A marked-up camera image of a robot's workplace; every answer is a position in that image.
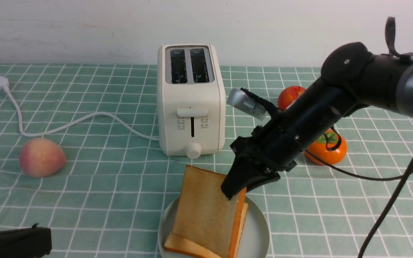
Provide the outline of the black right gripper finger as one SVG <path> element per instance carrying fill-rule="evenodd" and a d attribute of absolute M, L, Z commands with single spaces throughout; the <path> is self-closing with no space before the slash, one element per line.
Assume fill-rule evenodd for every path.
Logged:
<path fill-rule="evenodd" d="M 227 199 L 231 199 L 243 189 L 249 192 L 268 183 L 280 180 L 280 174 L 266 165 L 248 157 L 236 157 L 226 175 L 221 190 Z"/>

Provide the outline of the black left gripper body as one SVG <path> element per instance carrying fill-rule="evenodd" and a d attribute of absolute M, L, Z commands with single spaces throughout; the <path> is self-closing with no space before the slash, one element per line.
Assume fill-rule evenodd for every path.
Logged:
<path fill-rule="evenodd" d="M 42 258 L 51 250 L 50 228 L 34 224 L 29 228 L 0 231 L 0 258 Z"/>

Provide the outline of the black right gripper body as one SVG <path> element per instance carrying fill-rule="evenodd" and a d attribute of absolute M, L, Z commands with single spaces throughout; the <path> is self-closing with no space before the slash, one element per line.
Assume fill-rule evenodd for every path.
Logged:
<path fill-rule="evenodd" d="M 231 143 L 235 157 L 231 177 L 250 180 L 288 172 L 296 165 L 297 141 L 280 126 L 257 126 L 249 137 Z"/>

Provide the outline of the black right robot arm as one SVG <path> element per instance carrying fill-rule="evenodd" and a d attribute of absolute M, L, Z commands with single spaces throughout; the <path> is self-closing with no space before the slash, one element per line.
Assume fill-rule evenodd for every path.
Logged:
<path fill-rule="evenodd" d="M 413 57 L 372 54 L 360 42 L 345 44 L 324 61 L 317 78 L 286 110 L 245 88 L 234 88 L 229 105 L 249 113 L 246 103 L 260 104 L 271 119 L 251 137 L 231 144 L 232 167 L 221 190 L 231 199 L 280 179 L 295 158 L 340 119 L 373 106 L 413 118 Z"/>

